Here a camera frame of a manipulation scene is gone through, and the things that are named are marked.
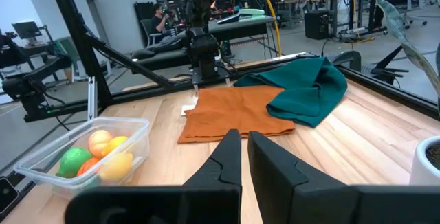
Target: wooden table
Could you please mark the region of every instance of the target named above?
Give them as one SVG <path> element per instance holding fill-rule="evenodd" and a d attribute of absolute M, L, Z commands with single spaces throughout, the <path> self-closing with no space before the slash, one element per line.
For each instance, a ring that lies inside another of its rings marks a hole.
<path fill-rule="evenodd" d="M 180 185 L 205 162 L 218 142 L 177 144 L 186 118 L 184 104 L 194 104 L 194 90 L 128 102 L 107 108 L 102 116 L 140 117 L 150 125 L 151 154 L 128 185 Z M 440 133 L 440 122 L 349 81 L 341 103 L 316 128 L 296 125 L 276 143 L 317 169 L 347 184 L 407 184 L 418 142 Z M 261 223 L 250 178 L 248 141 L 242 140 L 242 223 Z M 50 186 L 36 186 L 5 224 L 63 223 L 68 200 L 53 196 Z"/>

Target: green object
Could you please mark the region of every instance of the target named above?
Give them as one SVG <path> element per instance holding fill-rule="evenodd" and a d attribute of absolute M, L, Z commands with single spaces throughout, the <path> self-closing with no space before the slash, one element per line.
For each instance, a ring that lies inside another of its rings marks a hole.
<path fill-rule="evenodd" d="M 277 69 L 248 74 L 234 86 L 269 85 L 285 90 L 266 108 L 270 115 L 316 127 L 336 107 L 347 80 L 326 58 L 296 59 Z"/>
<path fill-rule="evenodd" d="M 61 157 L 60 170 L 56 175 L 68 179 L 76 177 L 81 166 L 91 158 L 91 153 L 84 148 L 70 148 Z"/>
<path fill-rule="evenodd" d="M 261 15 L 264 15 L 264 10 L 244 8 L 244 9 L 240 9 L 239 13 L 240 14 L 247 14 L 247 15 L 256 15 L 256 16 L 260 15 L 261 16 Z"/>
<path fill-rule="evenodd" d="M 411 45 L 411 43 L 406 38 L 405 29 L 402 25 L 404 23 L 404 20 L 399 11 L 397 11 L 396 7 L 385 0 L 376 0 L 376 3 L 384 11 L 387 30 L 390 32 L 391 35 L 393 35 L 400 41 L 401 46 L 404 49 L 405 55 L 408 57 L 410 62 L 420 70 L 423 70 L 425 75 L 428 77 L 431 85 L 434 87 L 434 90 L 437 92 L 437 110 L 440 115 L 439 75 L 435 72 L 434 67 L 430 64 L 428 59 L 426 59 L 425 56 L 416 49 L 416 47 Z M 436 67 L 437 72 L 440 72 L 440 44 L 437 47 Z"/>

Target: orange cloth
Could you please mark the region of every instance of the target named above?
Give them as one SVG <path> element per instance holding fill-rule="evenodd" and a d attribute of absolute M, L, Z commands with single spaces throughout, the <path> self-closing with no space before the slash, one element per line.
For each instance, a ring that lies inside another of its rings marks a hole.
<path fill-rule="evenodd" d="M 269 115 L 266 105 L 281 91 L 280 87 L 266 85 L 201 89 L 193 110 L 185 111 L 186 124 L 178 143 L 220 141 L 231 128 L 241 137 L 249 131 L 266 136 L 291 133 L 291 120 Z"/>

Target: plastic container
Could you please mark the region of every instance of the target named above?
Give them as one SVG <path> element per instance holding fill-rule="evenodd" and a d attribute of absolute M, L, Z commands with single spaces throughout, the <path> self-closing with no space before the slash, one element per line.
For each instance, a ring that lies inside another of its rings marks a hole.
<path fill-rule="evenodd" d="M 57 172 L 63 154 L 72 147 L 87 150 L 90 135 L 98 130 L 106 130 L 113 137 L 126 136 L 128 140 L 113 149 L 87 172 L 69 179 L 59 177 Z M 70 199 L 91 187 L 120 185 L 126 181 L 149 155 L 148 133 L 148 120 L 98 117 L 81 124 L 57 140 L 26 155 L 14 165 L 14 169 L 29 177 L 36 184 L 50 183 L 53 185 L 52 192 L 54 194 Z M 111 172 L 115 166 L 120 166 L 121 158 L 128 166 L 125 166 L 122 172 L 119 170 L 117 177 L 109 179 L 108 172 Z"/>

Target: teal towel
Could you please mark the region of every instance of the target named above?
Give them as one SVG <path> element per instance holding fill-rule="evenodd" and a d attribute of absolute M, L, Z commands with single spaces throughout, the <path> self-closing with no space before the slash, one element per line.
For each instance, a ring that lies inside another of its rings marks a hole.
<path fill-rule="evenodd" d="M 235 87 L 269 85 L 285 90 L 267 106 L 270 115 L 316 127 L 336 107 L 347 80 L 326 58 L 296 59 L 271 71 L 248 74 Z"/>

